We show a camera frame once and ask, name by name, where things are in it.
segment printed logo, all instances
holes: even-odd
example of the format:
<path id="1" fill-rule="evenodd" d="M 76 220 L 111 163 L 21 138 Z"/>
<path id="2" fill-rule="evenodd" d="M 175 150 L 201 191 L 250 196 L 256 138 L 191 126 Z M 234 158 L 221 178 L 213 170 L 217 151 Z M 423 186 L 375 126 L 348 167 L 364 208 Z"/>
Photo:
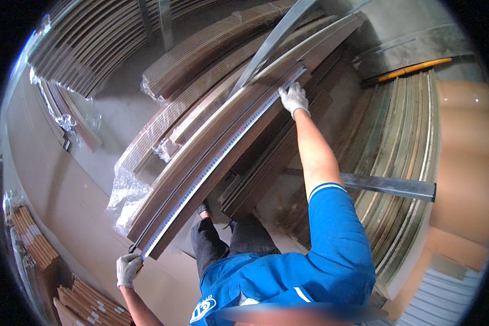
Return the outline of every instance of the printed logo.
<path id="1" fill-rule="evenodd" d="M 212 295 L 209 295 L 203 301 L 198 302 L 196 309 L 194 309 L 194 311 L 192 312 L 192 318 L 190 318 L 190 322 L 192 323 L 200 320 L 206 315 L 207 312 L 209 312 L 210 309 L 214 308 L 216 304 L 217 302 L 214 298 L 212 298 Z"/>

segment gray wall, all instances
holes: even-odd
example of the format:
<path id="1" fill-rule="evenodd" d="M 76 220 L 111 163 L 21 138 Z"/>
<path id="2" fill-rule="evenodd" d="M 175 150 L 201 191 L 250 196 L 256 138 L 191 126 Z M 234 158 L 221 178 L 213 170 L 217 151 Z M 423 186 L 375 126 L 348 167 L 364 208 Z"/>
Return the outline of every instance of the gray wall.
<path id="1" fill-rule="evenodd" d="M 369 78 L 438 58 L 471 55 L 469 39 L 437 0 L 321 1 L 329 15 L 343 16 L 363 5 L 368 21 L 349 41 L 353 66 Z"/>

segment hand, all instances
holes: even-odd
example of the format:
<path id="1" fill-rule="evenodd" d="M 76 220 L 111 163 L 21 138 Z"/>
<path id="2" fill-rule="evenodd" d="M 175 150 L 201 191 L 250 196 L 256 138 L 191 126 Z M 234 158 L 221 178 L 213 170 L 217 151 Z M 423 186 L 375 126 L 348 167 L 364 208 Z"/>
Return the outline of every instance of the hand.
<path id="1" fill-rule="evenodd" d="M 136 277 L 137 268 L 141 264 L 143 264 L 143 258 L 136 253 L 121 256 L 116 262 L 118 287 L 126 286 L 133 289 L 132 280 Z"/>
<path id="2" fill-rule="evenodd" d="M 301 85 L 298 82 L 291 83 L 288 92 L 283 88 L 279 88 L 279 94 L 280 101 L 283 103 L 284 108 L 291 114 L 292 119 L 294 119 L 293 113 L 299 108 L 310 115 L 310 111 L 308 111 L 308 100 L 306 99 L 306 91 L 301 89 Z"/>

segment metal ruler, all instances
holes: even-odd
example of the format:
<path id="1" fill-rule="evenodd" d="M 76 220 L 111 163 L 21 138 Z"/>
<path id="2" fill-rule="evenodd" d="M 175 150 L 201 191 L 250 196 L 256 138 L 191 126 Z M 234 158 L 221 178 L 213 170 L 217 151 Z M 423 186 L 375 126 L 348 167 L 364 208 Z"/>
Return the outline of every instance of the metal ruler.
<path id="1" fill-rule="evenodd" d="M 283 84 L 283 88 L 287 89 L 290 83 L 295 82 L 297 78 L 306 71 L 306 68 L 301 68 L 297 70 L 288 80 Z M 244 134 L 254 125 L 254 123 L 259 120 L 264 112 L 279 98 L 279 92 L 276 90 L 264 103 L 259 107 L 251 116 L 248 121 L 246 121 L 241 128 L 228 140 L 217 154 L 210 160 L 210 162 L 204 167 L 203 171 L 197 176 L 196 180 L 188 187 L 187 191 L 183 194 L 181 199 L 176 203 L 174 208 L 167 215 L 165 220 L 159 225 L 156 232 L 152 235 L 152 238 L 145 245 L 143 251 L 141 252 L 141 257 L 143 259 L 150 255 L 150 252 L 156 247 L 159 240 L 163 237 L 163 234 L 170 227 L 172 222 L 179 215 L 184 206 L 188 203 L 190 198 L 196 193 L 196 191 L 201 187 L 203 182 L 209 177 L 209 175 L 215 170 L 219 163 L 225 158 L 228 152 L 235 146 L 235 144 L 243 137 Z"/>

